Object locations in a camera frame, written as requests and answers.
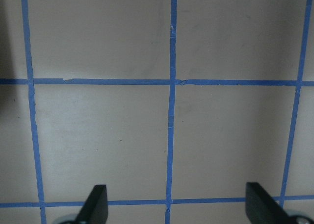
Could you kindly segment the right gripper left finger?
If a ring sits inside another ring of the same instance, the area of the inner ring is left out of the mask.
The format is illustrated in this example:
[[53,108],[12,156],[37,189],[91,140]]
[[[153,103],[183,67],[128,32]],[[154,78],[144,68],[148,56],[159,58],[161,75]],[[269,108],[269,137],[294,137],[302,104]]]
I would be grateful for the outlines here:
[[105,224],[108,219],[106,185],[95,185],[82,209],[76,216],[75,224]]

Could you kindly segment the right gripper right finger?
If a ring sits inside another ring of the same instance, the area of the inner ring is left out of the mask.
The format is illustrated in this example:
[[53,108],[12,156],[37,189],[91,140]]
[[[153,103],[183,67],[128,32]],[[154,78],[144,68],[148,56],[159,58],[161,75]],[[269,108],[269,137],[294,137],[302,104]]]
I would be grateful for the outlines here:
[[293,223],[293,219],[257,182],[246,183],[245,213],[251,224]]

